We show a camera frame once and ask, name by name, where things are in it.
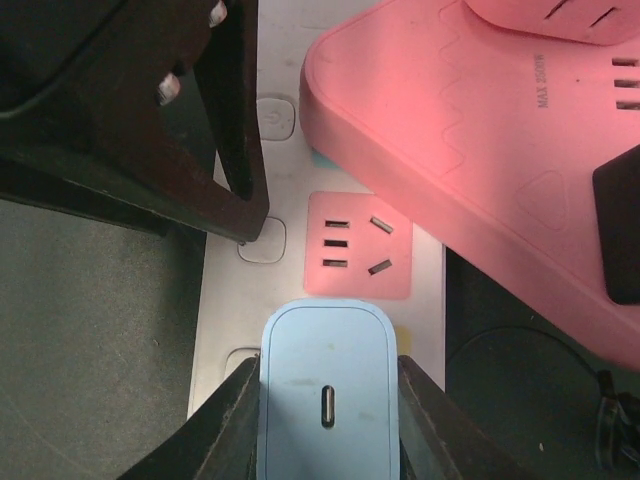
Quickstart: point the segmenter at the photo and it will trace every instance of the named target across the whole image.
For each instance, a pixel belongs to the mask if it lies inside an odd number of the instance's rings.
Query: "pink power strip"
[[[577,341],[640,369],[640,307],[606,295],[593,170],[640,143],[640,40],[488,24],[460,0],[387,0],[323,35],[308,142]]]

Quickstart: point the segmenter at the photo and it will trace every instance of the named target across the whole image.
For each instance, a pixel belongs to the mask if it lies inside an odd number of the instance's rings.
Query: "screw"
[[[225,18],[227,18],[227,6],[222,0],[218,0],[218,3],[216,3],[216,6],[213,7],[213,10],[211,10],[209,14],[209,27],[217,27]]]
[[[180,93],[180,80],[173,73],[167,73],[167,76],[158,85],[156,92],[156,101],[161,107],[173,101]]]

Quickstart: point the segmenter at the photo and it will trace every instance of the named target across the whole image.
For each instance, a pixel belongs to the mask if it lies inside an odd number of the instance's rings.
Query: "electrical socket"
[[[413,224],[378,196],[309,198],[304,289],[312,295],[401,300],[411,294]]]

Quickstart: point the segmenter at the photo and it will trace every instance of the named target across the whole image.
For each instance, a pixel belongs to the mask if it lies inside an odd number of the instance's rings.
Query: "gray surface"
[[[113,478],[185,421],[201,262],[0,202],[0,478]]]
[[[520,463],[549,479],[603,479],[595,448],[598,387],[553,340],[497,326],[526,326],[567,342],[618,391],[640,396],[640,375],[608,365],[451,252],[447,255],[447,393]],[[616,475],[629,478],[629,475]]]

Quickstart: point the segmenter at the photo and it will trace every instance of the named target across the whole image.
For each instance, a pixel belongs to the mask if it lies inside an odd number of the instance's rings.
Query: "socket slot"
[[[596,25],[598,25],[600,22],[602,22],[605,18],[610,17],[611,15],[613,15],[614,13],[616,13],[618,11],[620,11],[620,9],[618,9],[616,7],[611,7],[609,10],[607,10],[602,15],[600,15],[598,18],[596,18],[596,21],[593,22],[591,25],[589,25],[589,28],[594,28]]]
[[[640,81],[619,78],[613,81],[613,86],[617,88],[640,88]]]
[[[346,240],[325,240],[325,247],[349,248],[349,242]]]
[[[328,228],[349,228],[351,225],[349,222],[343,222],[341,220],[325,220],[324,226]]]
[[[386,232],[388,234],[393,233],[393,227],[388,223],[383,222],[378,217],[371,217],[371,220],[369,221],[372,224],[374,224],[376,227],[378,227],[380,230],[382,230],[383,232]]]
[[[640,110],[640,102],[616,102],[618,110]]]
[[[614,67],[637,67],[640,60],[637,58],[614,57],[611,59],[611,65]]]
[[[549,20],[551,17],[553,17],[556,13],[558,13],[558,10],[560,10],[562,7],[564,7],[568,2],[570,2],[571,0],[561,0],[560,3],[558,3],[555,7],[553,7],[549,13],[547,13],[547,16],[544,17],[545,20]]]
[[[339,267],[339,268],[347,268],[349,262],[346,260],[332,260],[330,258],[325,258],[322,260],[323,267]]]
[[[369,275],[375,275],[383,270],[386,270],[392,265],[391,260],[387,259],[384,262],[380,262],[369,269]]]

